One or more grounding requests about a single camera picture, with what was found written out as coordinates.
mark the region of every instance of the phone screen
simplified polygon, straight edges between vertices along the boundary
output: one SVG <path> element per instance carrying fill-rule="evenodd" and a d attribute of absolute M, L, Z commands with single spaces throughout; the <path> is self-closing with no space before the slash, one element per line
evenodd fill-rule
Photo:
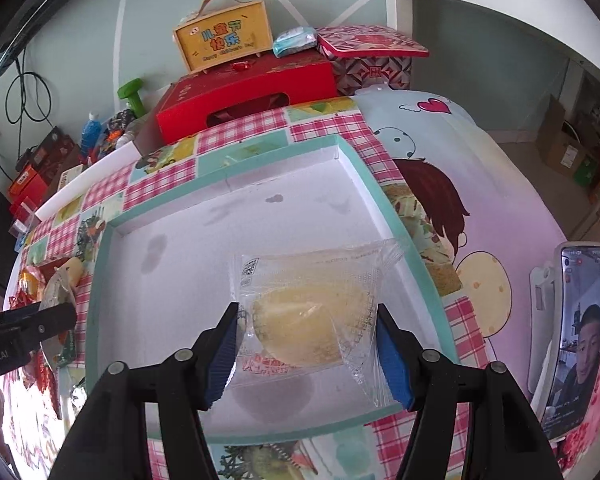
<path fill-rule="evenodd" d="M 542 430 L 549 440 L 582 422 L 600 366 L 600 247 L 565 247 L 560 259 L 560 349 L 542 416 Z"/>

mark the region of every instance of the green dumbbell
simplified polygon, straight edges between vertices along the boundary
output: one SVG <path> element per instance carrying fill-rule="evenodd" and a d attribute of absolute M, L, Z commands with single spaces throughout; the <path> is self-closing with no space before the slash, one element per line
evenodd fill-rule
<path fill-rule="evenodd" d="M 129 108 L 131 108 L 136 114 L 136 118 L 142 117 L 146 110 L 144 110 L 144 105 L 140 100 L 140 96 L 138 95 L 138 90 L 142 88 L 142 79 L 132 79 L 126 84 L 123 84 L 120 88 L 118 88 L 118 97 L 120 99 L 126 99 L 129 103 Z"/>

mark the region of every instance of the qr code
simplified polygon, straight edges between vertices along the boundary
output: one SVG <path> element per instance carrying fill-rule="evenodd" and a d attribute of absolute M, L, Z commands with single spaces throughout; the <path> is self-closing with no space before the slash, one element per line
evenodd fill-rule
<path fill-rule="evenodd" d="M 258 260 L 259 258 L 254 258 L 253 260 L 250 260 L 244 264 L 244 266 L 242 267 L 242 278 L 240 279 L 240 286 L 251 285 L 251 276 L 256 270 Z"/>

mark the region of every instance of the screw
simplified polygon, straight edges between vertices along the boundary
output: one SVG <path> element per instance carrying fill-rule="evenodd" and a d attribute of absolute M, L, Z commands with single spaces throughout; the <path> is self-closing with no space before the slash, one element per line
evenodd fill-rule
<path fill-rule="evenodd" d="M 503 374 L 504 372 L 507 371 L 507 365 L 504 364 L 502 361 L 494 361 L 493 363 L 490 364 L 490 367 L 491 367 L 491 370 L 493 370 L 497 374 Z"/>
<path fill-rule="evenodd" d="M 188 361 L 189 359 L 191 359 L 193 357 L 193 352 L 189 348 L 183 348 L 176 352 L 175 357 L 176 357 L 176 361 L 180 361 L 180 362 Z"/>
<path fill-rule="evenodd" d="M 435 363 L 440 361 L 440 354 L 437 350 L 432 350 L 431 348 L 425 350 L 422 353 L 422 357 L 425 361 L 429 363 Z"/>
<path fill-rule="evenodd" d="M 118 375 L 124 369 L 125 364 L 122 361 L 116 361 L 109 365 L 109 368 L 107 368 L 107 372 L 109 372 L 111 375 Z"/>

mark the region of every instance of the blue gripper pad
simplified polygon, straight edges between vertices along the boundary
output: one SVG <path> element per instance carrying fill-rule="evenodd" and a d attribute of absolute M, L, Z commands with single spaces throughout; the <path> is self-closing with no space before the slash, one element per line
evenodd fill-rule
<path fill-rule="evenodd" d="M 206 372 L 205 402 L 211 406 L 222 397 L 224 386 L 235 363 L 238 319 L 234 317 Z"/>
<path fill-rule="evenodd" d="M 413 406 L 414 400 L 409 387 L 409 371 L 381 319 L 378 319 L 376 327 L 376 342 L 380 365 L 391 394 L 405 410 L 408 410 Z"/>

